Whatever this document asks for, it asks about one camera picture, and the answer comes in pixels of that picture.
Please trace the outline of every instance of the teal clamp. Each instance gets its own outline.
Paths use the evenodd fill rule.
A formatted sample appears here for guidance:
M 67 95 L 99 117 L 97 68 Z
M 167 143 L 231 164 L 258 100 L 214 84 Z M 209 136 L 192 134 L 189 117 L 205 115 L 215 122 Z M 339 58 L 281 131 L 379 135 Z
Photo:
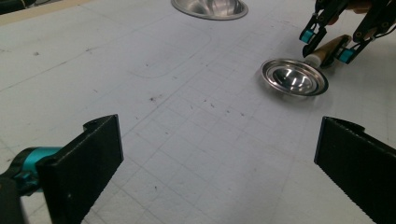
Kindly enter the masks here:
M 354 49 L 344 49 L 341 52 L 338 60 L 342 63 L 349 63 L 352 60 L 353 55 L 355 54 L 356 50 Z
M 309 44 L 309 42 L 312 39 L 312 36 L 314 36 L 314 31 L 313 30 L 306 30 L 303 36 L 301 37 L 301 40 L 305 42 L 305 44 Z
M 57 153 L 60 149 L 61 147 L 38 147 L 26 157 L 21 172 L 14 176 L 23 195 L 31 195 L 41 190 L 35 164 L 41 159 Z

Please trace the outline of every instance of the robotic hand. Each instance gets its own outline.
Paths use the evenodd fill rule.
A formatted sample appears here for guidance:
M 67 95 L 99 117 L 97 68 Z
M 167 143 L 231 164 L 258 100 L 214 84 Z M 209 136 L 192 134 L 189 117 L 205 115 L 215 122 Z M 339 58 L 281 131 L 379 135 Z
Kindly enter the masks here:
M 307 44 L 303 48 L 304 57 L 311 54 L 327 34 L 326 25 L 334 23 L 334 18 L 347 9 L 348 4 L 352 1 L 316 1 L 315 12 L 300 35 L 300 40 Z M 348 49 L 347 45 L 351 38 L 348 35 L 344 35 L 343 39 L 332 51 L 331 56 L 322 62 L 322 67 L 330 65 L 334 58 L 343 63 L 351 63 L 370 42 L 395 30 L 396 26 L 393 25 L 396 22 L 396 0 L 369 1 L 371 1 L 371 7 L 352 37 L 356 44 Z

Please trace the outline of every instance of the shiny metal dish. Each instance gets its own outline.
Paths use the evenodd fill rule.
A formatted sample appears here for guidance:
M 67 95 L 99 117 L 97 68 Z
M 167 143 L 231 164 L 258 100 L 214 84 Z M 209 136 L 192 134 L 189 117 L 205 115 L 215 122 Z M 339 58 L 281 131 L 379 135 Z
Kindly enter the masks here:
M 271 87 L 290 95 L 319 95 L 329 87 L 326 77 L 318 69 L 291 59 L 263 63 L 262 77 Z
M 239 0 L 172 0 L 179 11 L 213 21 L 239 19 L 248 13 L 248 6 Z

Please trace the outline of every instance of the stainless steel bowl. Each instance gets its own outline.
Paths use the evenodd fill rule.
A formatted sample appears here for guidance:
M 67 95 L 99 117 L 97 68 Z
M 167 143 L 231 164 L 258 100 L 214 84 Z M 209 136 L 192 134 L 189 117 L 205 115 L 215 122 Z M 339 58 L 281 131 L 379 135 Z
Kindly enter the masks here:
M 273 59 L 262 64 L 262 78 L 273 88 L 290 95 L 314 96 L 329 83 L 318 69 L 291 59 Z
M 179 11 L 213 21 L 235 20 L 248 13 L 248 6 L 239 0 L 172 0 Z

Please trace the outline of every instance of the white table surface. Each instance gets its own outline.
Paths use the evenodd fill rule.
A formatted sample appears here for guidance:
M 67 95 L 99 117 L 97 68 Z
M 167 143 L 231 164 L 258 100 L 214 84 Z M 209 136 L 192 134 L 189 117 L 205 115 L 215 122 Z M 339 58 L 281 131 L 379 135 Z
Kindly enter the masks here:
M 119 114 L 125 161 L 83 223 L 372 223 L 313 159 L 323 116 L 396 147 L 394 35 L 326 70 L 316 98 L 256 77 L 268 59 L 302 59 L 314 2 L 246 0 L 246 17 L 205 21 L 168 0 L 95 0 L 0 26 L 0 173 Z M 346 12 L 326 39 L 361 18 Z M 42 194 L 23 201 L 50 223 Z

